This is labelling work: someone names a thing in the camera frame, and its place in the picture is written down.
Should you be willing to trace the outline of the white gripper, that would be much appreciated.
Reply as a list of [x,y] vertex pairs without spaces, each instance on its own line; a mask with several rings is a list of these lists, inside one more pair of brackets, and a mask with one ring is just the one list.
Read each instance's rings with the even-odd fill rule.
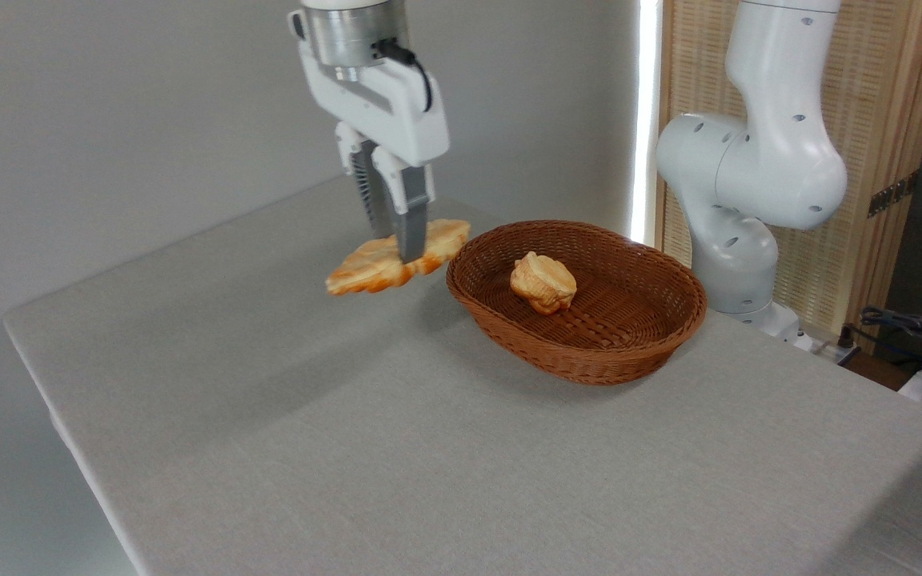
[[447,152],[449,131],[438,81],[411,51],[406,11],[296,10],[287,22],[312,98],[340,120],[338,153],[373,236],[395,234],[400,260],[420,259],[435,200],[426,164]]

